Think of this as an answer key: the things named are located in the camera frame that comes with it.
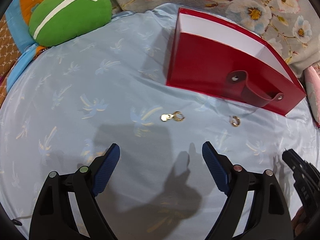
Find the right hand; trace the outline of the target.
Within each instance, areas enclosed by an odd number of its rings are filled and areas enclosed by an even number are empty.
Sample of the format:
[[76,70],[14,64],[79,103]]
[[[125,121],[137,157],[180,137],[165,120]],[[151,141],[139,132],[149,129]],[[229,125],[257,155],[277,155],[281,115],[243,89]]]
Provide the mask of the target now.
[[310,226],[305,222],[304,207],[300,207],[296,215],[291,220],[295,239],[312,239]]

